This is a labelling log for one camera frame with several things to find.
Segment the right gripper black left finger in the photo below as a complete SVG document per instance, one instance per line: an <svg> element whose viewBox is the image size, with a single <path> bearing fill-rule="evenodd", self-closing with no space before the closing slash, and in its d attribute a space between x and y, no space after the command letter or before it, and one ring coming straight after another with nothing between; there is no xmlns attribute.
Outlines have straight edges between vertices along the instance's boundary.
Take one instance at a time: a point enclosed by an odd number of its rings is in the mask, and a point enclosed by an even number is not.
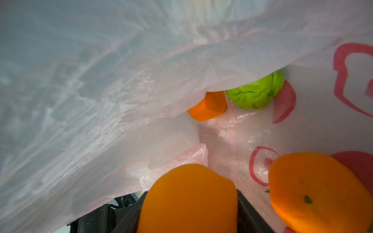
<svg viewBox="0 0 373 233"><path fill-rule="evenodd" d="M115 227L112 233L136 233L139 217L147 191L141 192L137 197L135 193L115 198L119 207L114 209Z"/></svg>

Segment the pink plastic bag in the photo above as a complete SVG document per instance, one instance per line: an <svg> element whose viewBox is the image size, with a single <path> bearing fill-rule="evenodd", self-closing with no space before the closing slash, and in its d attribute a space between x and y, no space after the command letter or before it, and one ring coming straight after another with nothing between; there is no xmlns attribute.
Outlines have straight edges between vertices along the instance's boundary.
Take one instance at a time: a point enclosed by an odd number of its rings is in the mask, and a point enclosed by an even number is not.
<svg viewBox="0 0 373 233"><path fill-rule="evenodd" d="M226 90L282 70L267 107ZM227 110L188 110L223 91ZM1 1L1 232L54 233L207 165L277 233L268 163L357 157L372 188L372 1Z"/></svg>

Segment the orange tangerine fruit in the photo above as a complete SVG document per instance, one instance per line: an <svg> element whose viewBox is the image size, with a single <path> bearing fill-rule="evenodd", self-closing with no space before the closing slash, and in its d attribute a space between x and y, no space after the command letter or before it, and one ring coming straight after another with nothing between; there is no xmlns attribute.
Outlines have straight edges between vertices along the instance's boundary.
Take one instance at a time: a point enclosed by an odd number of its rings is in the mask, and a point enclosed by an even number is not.
<svg viewBox="0 0 373 233"><path fill-rule="evenodd" d="M160 177L146 194L139 233L235 233L235 184L197 164L182 165Z"/></svg>

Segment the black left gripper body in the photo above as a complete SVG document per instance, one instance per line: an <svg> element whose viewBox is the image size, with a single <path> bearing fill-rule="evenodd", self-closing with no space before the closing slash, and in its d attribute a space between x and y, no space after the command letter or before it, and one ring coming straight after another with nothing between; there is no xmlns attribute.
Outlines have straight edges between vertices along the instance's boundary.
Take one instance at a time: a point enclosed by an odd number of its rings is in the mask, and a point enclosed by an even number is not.
<svg viewBox="0 0 373 233"><path fill-rule="evenodd" d="M71 233L111 233L139 200L135 194L112 199L70 223Z"/></svg>

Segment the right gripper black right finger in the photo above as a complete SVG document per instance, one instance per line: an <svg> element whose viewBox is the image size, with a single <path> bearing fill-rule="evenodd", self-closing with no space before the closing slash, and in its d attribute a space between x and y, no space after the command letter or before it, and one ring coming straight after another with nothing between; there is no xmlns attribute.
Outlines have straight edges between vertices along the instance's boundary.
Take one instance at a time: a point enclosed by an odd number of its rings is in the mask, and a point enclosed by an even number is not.
<svg viewBox="0 0 373 233"><path fill-rule="evenodd" d="M238 193L237 233L275 233L241 191Z"/></svg>

